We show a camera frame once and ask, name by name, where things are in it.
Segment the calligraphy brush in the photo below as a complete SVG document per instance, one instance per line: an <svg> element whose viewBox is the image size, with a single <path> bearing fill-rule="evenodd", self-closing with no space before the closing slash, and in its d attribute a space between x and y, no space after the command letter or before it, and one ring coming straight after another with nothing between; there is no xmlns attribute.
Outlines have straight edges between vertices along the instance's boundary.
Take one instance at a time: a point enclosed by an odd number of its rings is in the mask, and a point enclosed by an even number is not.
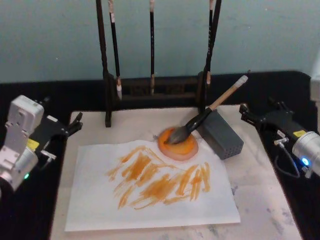
<svg viewBox="0 0 320 240"><path fill-rule="evenodd" d="M155 23L154 23L155 0L150 0L150 42L151 42L151 95L155 92Z"/></svg>
<svg viewBox="0 0 320 240"><path fill-rule="evenodd" d="M211 69L211 59L212 59L213 50L214 50L214 46L215 46L215 42L216 42L218 22L219 22L220 9L221 9L221 2L222 2L222 0L215 0L214 15L212 17L211 28L209 29L209 31L210 31L210 44L208 47L208 52L207 52L206 61L205 61L205 67L203 70L203 81L205 80L206 77L207 77L207 81L208 81L208 74L209 74L210 82L211 82L211 75L210 75L211 73L208 70ZM210 8L212 8L212 10L213 10L213 2L212 2L212 4L210 3Z"/></svg>
<svg viewBox="0 0 320 240"><path fill-rule="evenodd" d="M113 41L113 51L114 51L114 62L115 62L115 73L116 73L116 91L119 99L122 99L122 84L120 78L120 65L119 65L119 55L118 55L118 43L117 43L117 33L116 33L116 17L114 12L114 0L108 0L109 5L109 15L111 22L111 33Z"/></svg>
<svg viewBox="0 0 320 240"><path fill-rule="evenodd" d="M169 138L164 142L165 144L179 144L187 140L189 135L199 127L203 121L209 116L209 114L222 104L229 96L231 96L238 88L240 88L248 77L243 75L235 82L224 94L222 94L217 100L214 101L204 112L198 114L192 118L186 125L177 127Z"/></svg>
<svg viewBox="0 0 320 240"><path fill-rule="evenodd" d="M214 0L209 0L209 40L208 40L208 49L211 46L211 30L212 30L212 17L214 13ZM211 84L211 64L208 66L208 72L206 74L206 84L210 86Z"/></svg>

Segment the gray block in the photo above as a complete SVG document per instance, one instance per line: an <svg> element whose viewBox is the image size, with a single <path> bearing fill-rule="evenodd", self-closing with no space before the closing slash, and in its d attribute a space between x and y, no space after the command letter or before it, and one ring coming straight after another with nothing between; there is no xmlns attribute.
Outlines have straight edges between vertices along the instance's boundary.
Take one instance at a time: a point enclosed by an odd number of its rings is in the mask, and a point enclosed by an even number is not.
<svg viewBox="0 0 320 240"><path fill-rule="evenodd" d="M217 110L210 113L197 131L222 160L238 155L242 151L244 141Z"/></svg>

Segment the marble surface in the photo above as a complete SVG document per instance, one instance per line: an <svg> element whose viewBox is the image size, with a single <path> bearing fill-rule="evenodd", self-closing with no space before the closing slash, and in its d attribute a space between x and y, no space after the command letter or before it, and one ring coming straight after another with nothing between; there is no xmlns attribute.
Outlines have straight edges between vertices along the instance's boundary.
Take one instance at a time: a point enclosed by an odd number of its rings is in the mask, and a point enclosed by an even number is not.
<svg viewBox="0 0 320 240"><path fill-rule="evenodd" d="M83 129L67 142L52 240L300 240L285 195L255 128L241 120L239 105L220 106L222 117L244 141L241 154L223 161L241 223L135 230L65 232L78 146L154 141L172 125L185 124L195 108L164 108L117 111L112 127L104 127L105 113L84 112Z"/></svg>

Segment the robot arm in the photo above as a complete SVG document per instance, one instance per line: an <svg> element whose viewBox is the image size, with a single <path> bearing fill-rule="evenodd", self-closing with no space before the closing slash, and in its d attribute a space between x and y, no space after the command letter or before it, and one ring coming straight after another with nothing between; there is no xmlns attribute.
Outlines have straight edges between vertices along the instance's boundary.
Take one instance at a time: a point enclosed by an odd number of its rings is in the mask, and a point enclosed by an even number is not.
<svg viewBox="0 0 320 240"><path fill-rule="evenodd" d="M314 131L307 131L293 121L294 113L284 102L270 98L268 103L275 109L263 116L257 116L245 105L241 105L239 109L241 119L255 126L259 133L266 131L274 133L274 145L286 153L296 169L296 175L283 171L279 168L278 158L276 158L274 164L282 173L299 178L298 165L306 178L310 178L312 173L320 176L320 136Z"/></svg>
<svg viewBox="0 0 320 240"><path fill-rule="evenodd" d="M23 95L11 102L0 149L0 200L18 189L40 159L45 159L46 166L56 158L46 150L53 138L66 139L82 128L82 113L65 126L44 112L40 103Z"/></svg>

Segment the brush handle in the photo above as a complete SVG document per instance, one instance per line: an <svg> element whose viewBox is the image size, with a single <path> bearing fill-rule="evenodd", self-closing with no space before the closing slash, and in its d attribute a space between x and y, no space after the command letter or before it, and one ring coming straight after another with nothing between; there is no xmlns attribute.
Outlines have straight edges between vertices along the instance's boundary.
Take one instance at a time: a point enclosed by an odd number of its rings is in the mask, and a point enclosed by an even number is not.
<svg viewBox="0 0 320 240"><path fill-rule="evenodd" d="M203 121L209 116L209 114L212 112L212 110L207 107L206 110L194 118L192 118L188 123L185 125L186 129L188 130L188 133L192 133L194 130L196 130Z"/></svg>
<svg viewBox="0 0 320 240"><path fill-rule="evenodd" d="M230 87L227 91L225 91L225 93L222 94L217 100L215 100L214 103L212 103L208 108L210 108L212 111L216 109L228 97L230 97L238 88L240 88L247 80L248 80L248 77L245 75L240 77L239 80L232 85L232 87Z"/></svg>

